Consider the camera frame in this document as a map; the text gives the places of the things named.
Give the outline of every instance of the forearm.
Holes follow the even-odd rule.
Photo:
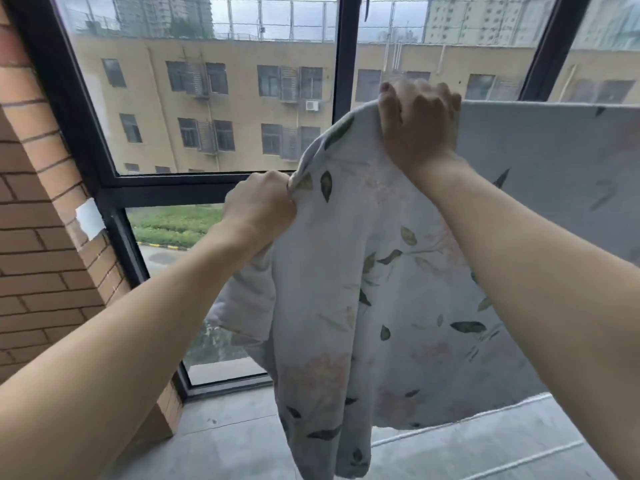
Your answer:
[[[217,227],[0,387],[4,476],[94,478],[122,450],[224,282],[256,252]]]
[[[429,197],[541,379],[620,478],[640,477],[640,271],[465,165],[431,177]]]

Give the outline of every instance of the metal railing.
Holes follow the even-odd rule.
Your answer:
[[[359,43],[535,47],[555,0],[389,0],[361,10]],[[333,42],[337,3],[304,0],[58,0],[67,30],[105,37]],[[619,47],[626,15],[580,48]],[[635,34],[640,22],[634,25]]]

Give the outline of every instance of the air conditioner unit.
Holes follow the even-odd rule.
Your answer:
[[[320,111],[320,101],[307,101],[305,108],[307,111]]]

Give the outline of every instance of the manhole cover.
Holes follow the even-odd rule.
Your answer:
[[[149,256],[149,261],[153,261],[158,264],[173,264],[178,256],[171,253],[156,253]]]

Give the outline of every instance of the glass pane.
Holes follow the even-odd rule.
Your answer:
[[[335,0],[56,3],[121,175],[292,170],[331,126]]]
[[[640,104],[640,0],[591,0],[549,101]]]
[[[352,107],[401,77],[513,101],[555,0],[371,0],[360,11]]]
[[[175,205],[127,209],[149,275],[162,271],[198,242],[222,218],[222,204]],[[231,332],[204,321],[184,364],[193,385],[262,374],[242,347],[231,345]]]

